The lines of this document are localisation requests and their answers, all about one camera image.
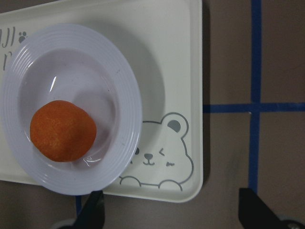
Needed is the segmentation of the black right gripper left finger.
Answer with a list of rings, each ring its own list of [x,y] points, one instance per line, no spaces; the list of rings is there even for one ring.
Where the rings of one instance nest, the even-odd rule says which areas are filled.
[[[103,191],[93,191],[87,199],[73,229],[102,229],[105,223],[105,206]]]

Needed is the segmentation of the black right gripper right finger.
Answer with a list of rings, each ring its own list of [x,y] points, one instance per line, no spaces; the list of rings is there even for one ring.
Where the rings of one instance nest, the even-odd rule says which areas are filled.
[[[239,189],[238,219],[244,229],[283,229],[274,212],[250,188]]]

